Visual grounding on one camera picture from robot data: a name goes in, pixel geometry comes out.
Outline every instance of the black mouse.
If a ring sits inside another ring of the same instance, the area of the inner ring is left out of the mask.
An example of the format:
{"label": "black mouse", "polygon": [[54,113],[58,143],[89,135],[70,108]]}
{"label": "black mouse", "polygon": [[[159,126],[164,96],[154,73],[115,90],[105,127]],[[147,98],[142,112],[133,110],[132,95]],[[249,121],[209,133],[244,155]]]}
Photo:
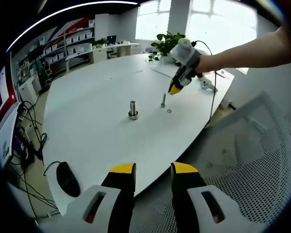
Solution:
{"label": "black mouse", "polygon": [[57,182],[62,190],[72,197],[81,193],[79,183],[67,162],[61,162],[56,169]]}

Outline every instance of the floor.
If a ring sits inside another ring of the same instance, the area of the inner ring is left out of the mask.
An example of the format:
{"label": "floor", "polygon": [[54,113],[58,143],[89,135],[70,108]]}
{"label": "floor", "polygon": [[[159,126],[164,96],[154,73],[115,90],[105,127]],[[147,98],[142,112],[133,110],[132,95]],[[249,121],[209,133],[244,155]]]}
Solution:
{"label": "floor", "polygon": [[[46,105],[46,101],[48,98],[49,91],[43,93],[39,96],[39,99],[34,106],[35,111],[35,117],[38,122],[43,124],[43,116],[44,116],[44,109]],[[232,113],[234,110],[231,108],[223,109],[221,106],[217,109],[217,111],[214,113],[210,124],[213,124],[220,119],[224,118],[228,114]],[[34,115],[33,109],[31,109],[30,114]],[[22,126],[24,128],[28,127],[30,125],[30,121],[27,119],[24,119],[22,121]],[[37,124],[37,127],[41,133],[43,133],[43,126]],[[28,129],[28,136],[32,140],[34,146],[36,149],[39,147],[39,142],[37,139],[37,136],[33,130],[33,128]],[[38,192],[40,192],[43,196],[45,196],[47,199],[53,200],[52,194],[50,192],[47,178],[43,176],[44,172],[44,165],[41,161],[39,161],[37,158],[33,164],[31,164],[28,168],[28,171],[25,173],[26,182],[32,185]],[[44,203],[36,200],[35,198],[31,197],[32,207],[33,210],[38,218],[42,217],[43,219],[38,220],[38,222],[42,223],[46,220],[50,220],[49,218],[45,218],[47,216],[47,213],[55,211],[55,209],[45,205]],[[55,217],[52,217],[52,220],[55,218],[58,218],[60,215],[58,214]]]}

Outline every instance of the metal bolt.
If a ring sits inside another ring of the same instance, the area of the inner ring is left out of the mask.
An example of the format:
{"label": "metal bolt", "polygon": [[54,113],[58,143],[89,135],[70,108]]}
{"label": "metal bolt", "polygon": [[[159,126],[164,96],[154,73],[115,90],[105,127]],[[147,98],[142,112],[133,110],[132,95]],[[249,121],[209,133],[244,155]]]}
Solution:
{"label": "metal bolt", "polygon": [[138,111],[136,111],[136,102],[135,101],[130,102],[130,112],[128,113],[128,116],[131,120],[138,119]]}
{"label": "metal bolt", "polygon": [[166,93],[164,93],[163,95],[163,101],[161,103],[161,107],[164,108],[165,107],[165,100],[166,100]]}
{"label": "metal bolt", "polygon": [[136,115],[136,102],[135,101],[130,102],[130,114],[132,116]]}

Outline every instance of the potted plant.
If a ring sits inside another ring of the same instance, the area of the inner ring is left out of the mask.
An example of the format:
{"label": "potted plant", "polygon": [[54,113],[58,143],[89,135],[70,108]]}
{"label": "potted plant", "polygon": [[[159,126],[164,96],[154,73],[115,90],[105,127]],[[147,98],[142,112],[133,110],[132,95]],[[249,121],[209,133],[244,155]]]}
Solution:
{"label": "potted plant", "polygon": [[108,40],[106,38],[101,38],[100,40],[94,41],[94,45],[97,48],[101,48],[104,44],[107,44],[107,43],[108,43]]}
{"label": "potted plant", "polygon": [[156,50],[149,55],[149,62],[159,61],[160,58],[167,58],[170,50],[177,45],[181,38],[184,37],[185,35],[183,34],[177,33],[172,35],[170,32],[167,32],[167,34],[156,35],[158,42],[153,42],[151,44],[151,46],[155,47]]}

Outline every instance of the window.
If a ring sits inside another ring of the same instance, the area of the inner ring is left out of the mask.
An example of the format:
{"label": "window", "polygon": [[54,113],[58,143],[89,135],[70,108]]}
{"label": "window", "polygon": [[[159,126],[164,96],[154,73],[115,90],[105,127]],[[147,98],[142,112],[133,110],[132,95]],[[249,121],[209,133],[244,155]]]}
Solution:
{"label": "window", "polygon": [[156,40],[156,35],[166,33],[171,0],[152,0],[138,8],[136,37],[141,40]]}
{"label": "window", "polygon": [[[213,54],[245,44],[257,37],[256,10],[231,0],[191,0],[186,36],[204,41]],[[197,49],[208,53],[202,43]],[[239,69],[247,73],[248,68]]]}

